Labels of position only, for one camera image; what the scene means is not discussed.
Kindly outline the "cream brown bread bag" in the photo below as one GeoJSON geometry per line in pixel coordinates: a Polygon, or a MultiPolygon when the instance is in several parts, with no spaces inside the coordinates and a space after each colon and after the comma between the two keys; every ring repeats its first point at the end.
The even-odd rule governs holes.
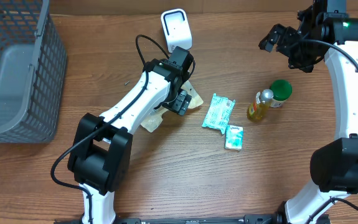
{"type": "MultiPolygon", "coordinates": [[[[195,91],[195,88],[191,85],[190,81],[186,81],[183,84],[182,89],[185,90],[192,97],[188,109],[191,110],[203,104],[204,102],[203,99],[195,91]]],[[[152,133],[162,123],[163,121],[162,116],[167,111],[169,110],[162,106],[156,110],[153,110],[152,112],[150,112],[150,114],[147,115],[147,117],[141,123],[142,127],[145,128],[148,132],[152,133]]]]}

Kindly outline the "light teal snack packet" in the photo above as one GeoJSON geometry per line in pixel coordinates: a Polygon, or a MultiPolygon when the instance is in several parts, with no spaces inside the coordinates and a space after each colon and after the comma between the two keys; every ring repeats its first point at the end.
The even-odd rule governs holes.
{"type": "Polygon", "coordinates": [[[221,134],[225,134],[234,106],[235,100],[214,93],[202,127],[217,129],[221,134]]]}

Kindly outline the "green-capped white bottle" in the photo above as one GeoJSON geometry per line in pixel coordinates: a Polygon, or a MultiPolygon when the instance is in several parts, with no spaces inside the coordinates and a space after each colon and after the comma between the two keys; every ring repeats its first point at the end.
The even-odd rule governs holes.
{"type": "Polygon", "coordinates": [[[273,99],[270,104],[272,108],[281,107],[293,92],[293,88],[287,80],[275,80],[270,85],[270,90],[273,92],[273,99]]]}

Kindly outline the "small teal white box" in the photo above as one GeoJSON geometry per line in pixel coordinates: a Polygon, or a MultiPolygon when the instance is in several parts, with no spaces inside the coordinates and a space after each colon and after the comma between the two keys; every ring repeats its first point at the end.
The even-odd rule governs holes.
{"type": "Polygon", "coordinates": [[[225,148],[231,150],[242,150],[243,128],[240,126],[228,125],[225,132],[225,148]]]}

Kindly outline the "yellow Vim dish soap bottle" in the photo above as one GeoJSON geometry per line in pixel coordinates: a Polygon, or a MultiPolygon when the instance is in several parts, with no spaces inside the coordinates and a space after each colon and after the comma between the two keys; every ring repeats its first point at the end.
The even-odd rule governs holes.
{"type": "Polygon", "coordinates": [[[271,89],[259,91],[253,103],[247,109],[247,117],[250,121],[261,121],[268,111],[274,97],[271,89]]]}

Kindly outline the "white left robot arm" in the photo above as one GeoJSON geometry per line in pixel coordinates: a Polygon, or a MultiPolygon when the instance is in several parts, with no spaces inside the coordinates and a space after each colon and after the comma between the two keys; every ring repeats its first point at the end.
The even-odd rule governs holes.
{"type": "Polygon", "coordinates": [[[114,222],[114,192],[128,171],[133,135],[155,109],[185,114],[192,97],[182,86],[193,63],[188,50],[176,47],[169,58],[146,63],[138,83],[114,107],[82,117],[67,164],[83,189],[80,223],[114,222]]]}

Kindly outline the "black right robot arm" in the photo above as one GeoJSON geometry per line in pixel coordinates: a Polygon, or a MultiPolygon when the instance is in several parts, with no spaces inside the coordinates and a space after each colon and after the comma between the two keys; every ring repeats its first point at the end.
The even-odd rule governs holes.
{"type": "Polygon", "coordinates": [[[276,24],[260,41],[262,50],[288,58],[289,68],[306,73],[324,62],[334,94],[333,142],[310,160],[310,181],[271,215],[245,215],[245,223],[328,223],[327,210],[358,194],[358,18],[345,1],[315,0],[299,11],[299,27],[276,24]]]}

